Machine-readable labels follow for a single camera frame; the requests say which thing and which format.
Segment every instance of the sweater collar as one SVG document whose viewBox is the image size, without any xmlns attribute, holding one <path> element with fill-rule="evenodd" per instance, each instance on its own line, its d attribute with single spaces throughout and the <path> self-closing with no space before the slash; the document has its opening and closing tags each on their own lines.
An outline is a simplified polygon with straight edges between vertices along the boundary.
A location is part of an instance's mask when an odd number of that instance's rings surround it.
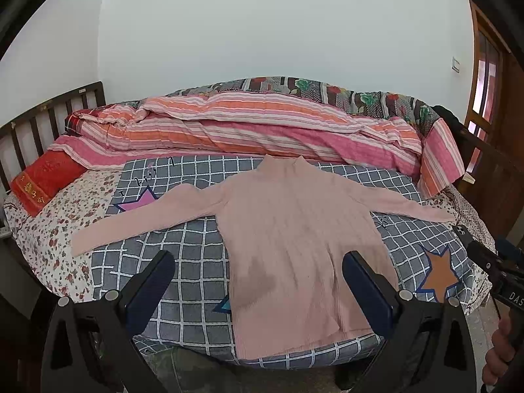
<svg viewBox="0 0 524 393">
<path fill-rule="evenodd" d="M 271 155 L 264 156 L 257 170 L 270 175 L 292 174 L 301 171 L 310 164 L 304 157 L 298 158 L 274 158 Z"/>
</svg>

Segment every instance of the orange star print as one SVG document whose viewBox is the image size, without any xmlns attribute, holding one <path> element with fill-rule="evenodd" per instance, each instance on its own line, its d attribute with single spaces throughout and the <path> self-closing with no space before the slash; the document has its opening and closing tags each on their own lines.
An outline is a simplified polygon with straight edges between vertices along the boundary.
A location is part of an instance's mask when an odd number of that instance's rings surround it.
<svg viewBox="0 0 524 393">
<path fill-rule="evenodd" d="M 446 247 L 441 255 L 430 253 L 426 249 L 424 252 L 428 256 L 430 270 L 424 282 L 418 288 L 418 292 L 434 292 L 437 301 L 444 303 L 446 291 L 460 283 L 460 279 L 451 268 L 450 248 Z"/>
</svg>

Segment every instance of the white wall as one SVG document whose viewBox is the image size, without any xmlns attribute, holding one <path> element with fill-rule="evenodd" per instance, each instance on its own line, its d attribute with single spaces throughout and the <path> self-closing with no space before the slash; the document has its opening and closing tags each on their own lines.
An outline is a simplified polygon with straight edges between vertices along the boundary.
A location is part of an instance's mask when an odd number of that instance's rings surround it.
<svg viewBox="0 0 524 393">
<path fill-rule="evenodd" d="M 415 96 L 463 120 L 472 72 L 469 0 L 103 0 L 100 13 L 109 102 L 289 75 Z"/>
<path fill-rule="evenodd" d="M 102 0 L 46 0 L 0 60 L 0 125 L 53 96 L 99 80 Z"/>
</svg>

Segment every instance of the light switch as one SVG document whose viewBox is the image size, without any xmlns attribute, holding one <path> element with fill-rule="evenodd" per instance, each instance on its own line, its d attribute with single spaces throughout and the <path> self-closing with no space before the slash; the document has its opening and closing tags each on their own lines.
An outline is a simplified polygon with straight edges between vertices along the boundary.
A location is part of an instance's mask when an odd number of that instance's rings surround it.
<svg viewBox="0 0 524 393">
<path fill-rule="evenodd" d="M 460 72 L 460 62 L 453 57 L 453 61 L 451 62 L 451 69 L 455 72 Z"/>
</svg>

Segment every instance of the sweater sleeve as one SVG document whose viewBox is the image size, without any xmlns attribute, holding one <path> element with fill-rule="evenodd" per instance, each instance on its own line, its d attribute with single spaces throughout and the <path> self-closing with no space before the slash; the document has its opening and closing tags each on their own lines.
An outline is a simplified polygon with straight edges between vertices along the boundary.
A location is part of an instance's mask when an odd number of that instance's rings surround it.
<svg viewBox="0 0 524 393">
<path fill-rule="evenodd" d="M 148 205 L 103 218 L 73 234 L 71 253 L 77 257 L 101 245 L 214 215 L 227 201 L 227 183 L 204 189 L 181 184 Z"/>
<path fill-rule="evenodd" d="M 407 199 L 399 192 L 385 187 L 368 187 L 354 182 L 348 178 L 342 178 L 345 182 L 344 188 L 355 200 L 369 208 L 369 211 L 378 213 L 398 214 L 418 218 L 420 220 L 444 223 L 455 222 L 455 218 L 441 208 L 429 205 L 420 205 L 414 200 Z"/>
</svg>

